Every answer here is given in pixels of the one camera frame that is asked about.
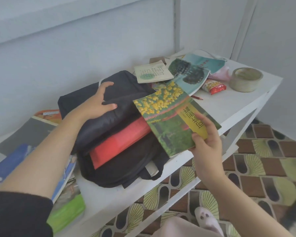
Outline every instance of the black sleeve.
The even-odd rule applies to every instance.
[[[42,196],[0,191],[0,236],[53,236],[46,223],[52,208]]]

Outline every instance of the person's left hand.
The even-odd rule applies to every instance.
[[[84,121],[86,121],[88,119],[98,118],[104,113],[116,109],[117,104],[102,105],[105,89],[112,85],[114,85],[114,83],[111,81],[103,82],[94,96],[91,96],[73,110],[75,114],[81,116]]]

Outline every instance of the floor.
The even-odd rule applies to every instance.
[[[289,225],[290,232],[296,237],[296,221],[292,224],[285,222],[285,219],[289,222],[292,214],[296,214],[296,206],[291,207],[296,202],[296,142],[272,130],[269,125],[254,120],[237,145],[238,151],[223,163],[226,175],[273,218],[279,222],[282,219],[284,226]],[[190,160],[92,237],[125,236],[195,176],[194,163]],[[214,214],[225,236],[239,236],[226,213],[220,209],[213,195],[202,183],[150,224],[140,236],[152,235],[172,216],[197,224],[194,209],[198,206],[203,206]]]

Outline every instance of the backpack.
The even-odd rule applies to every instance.
[[[138,177],[158,179],[169,157],[152,132],[99,168],[94,169],[89,152],[141,117],[133,100],[155,92],[149,84],[139,84],[137,78],[128,71],[120,71],[102,80],[102,82],[104,81],[112,81],[114,85],[106,88],[103,104],[116,103],[118,107],[99,118],[86,121],[81,127],[72,154],[77,154],[82,176],[106,188],[116,187],[120,184],[126,188]],[[58,106],[62,118],[93,96],[98,87],[99,83],[97,82],[61,96]],[[154,176],[151,176],[145,168],[151,161],[158,168],[158,173]]]

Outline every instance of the white desk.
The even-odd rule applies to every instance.
[[[195,54],[208,56],[203,51],[195,51]],[[230,67],[230,73],[236,68],[246,67],[240,63],[229,60],[227,65]],[[256,117],[270,96],[280,85],[282,78],[263,72],[263,79],[260,81],[257,90],[250,93],[241,93],[233,91],[227,84],[227,90],[210,95],[202,90],[195,95],[203,100],[195,100],[205,109],[222,128],[219,134],[222,135],[228,129],[231,129],[223,139],[223,161],[237,150],[235,145],[241,134]],[[129,207],[132,203],[142,197],[146,192],[159,184],[162,180],[172,174],[193,156],[189,151],[172,157],[164,166],[162,176],[155,181],[142,180],[138,178],[129,187],[124,189],[122,186],[115,188],[102,188],[96,184],[82,178],[79,170],[75,173],[77,183],[86,203],[86,210],[83,218],[71,228],[65,229],[56,236],[85,236],[90,237],[93,233],[103,227],[107,222],[117,216],[121,211]],[[200,180],[195,178],[186,185],[176,195],[155,211],[148,218],[139,224],[127,236],[138,235],[150,223],[158,218],[163,212],[177,202],[182,196],[189,192]]]

